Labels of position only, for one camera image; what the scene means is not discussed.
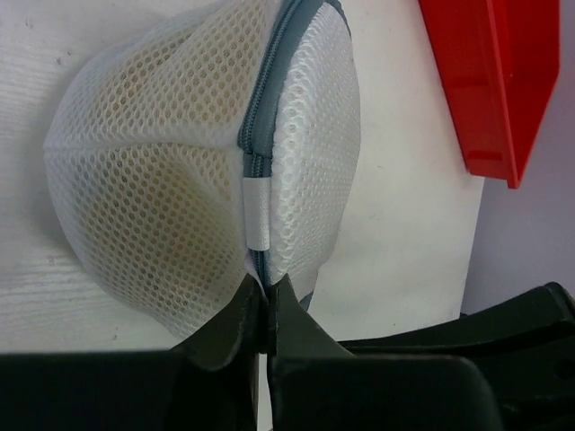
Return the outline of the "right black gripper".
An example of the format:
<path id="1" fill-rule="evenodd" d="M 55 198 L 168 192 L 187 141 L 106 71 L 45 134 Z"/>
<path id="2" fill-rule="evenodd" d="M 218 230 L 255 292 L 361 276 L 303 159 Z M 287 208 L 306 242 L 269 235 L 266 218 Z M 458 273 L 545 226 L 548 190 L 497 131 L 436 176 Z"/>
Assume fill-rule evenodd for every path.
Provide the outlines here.
<path id="1" fill-rule="evenodd" d="M 455 321 L 342 346 L 358 356 L 465 357 L 491 386 L 506 429 L 574 428 L 574 299 L 558 283 Z"/>

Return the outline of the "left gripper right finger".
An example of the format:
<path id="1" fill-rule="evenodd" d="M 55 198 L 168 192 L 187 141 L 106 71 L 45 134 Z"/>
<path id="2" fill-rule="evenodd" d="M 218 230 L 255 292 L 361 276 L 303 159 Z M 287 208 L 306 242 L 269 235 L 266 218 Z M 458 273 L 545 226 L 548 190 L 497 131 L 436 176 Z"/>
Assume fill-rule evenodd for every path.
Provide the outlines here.
<path id="1" fill-rule="evenodd" d="M 491 387 L 457 356 L 356 356 L 270 287 L 268 383 L 276 430 L 501 430 Z"/>

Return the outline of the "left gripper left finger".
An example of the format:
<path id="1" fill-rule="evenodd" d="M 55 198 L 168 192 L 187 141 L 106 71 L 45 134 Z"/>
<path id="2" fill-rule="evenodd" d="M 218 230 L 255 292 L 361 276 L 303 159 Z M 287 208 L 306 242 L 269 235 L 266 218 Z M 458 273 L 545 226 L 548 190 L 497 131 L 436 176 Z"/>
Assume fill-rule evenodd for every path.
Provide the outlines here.
<path id="1" fill-rule="evenodd" d="M 3 430 L 254 430 L 261 292 L 167 350 L 1 357 Z"/>

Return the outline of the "white mesh laundry bag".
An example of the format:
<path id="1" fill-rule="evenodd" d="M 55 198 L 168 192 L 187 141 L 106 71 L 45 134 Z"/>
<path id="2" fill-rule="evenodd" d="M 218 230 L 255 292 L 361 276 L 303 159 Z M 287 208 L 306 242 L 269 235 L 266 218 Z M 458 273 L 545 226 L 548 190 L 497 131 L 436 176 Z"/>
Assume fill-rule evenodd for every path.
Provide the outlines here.
<path id="1" fill-rule="evenodd" d="M 246 276 L 308 305 L 358 163 L 360 95 L 337 1 L 219 1 L 106 48 L 45 140 L 87 273 L 187 338 Z"/>

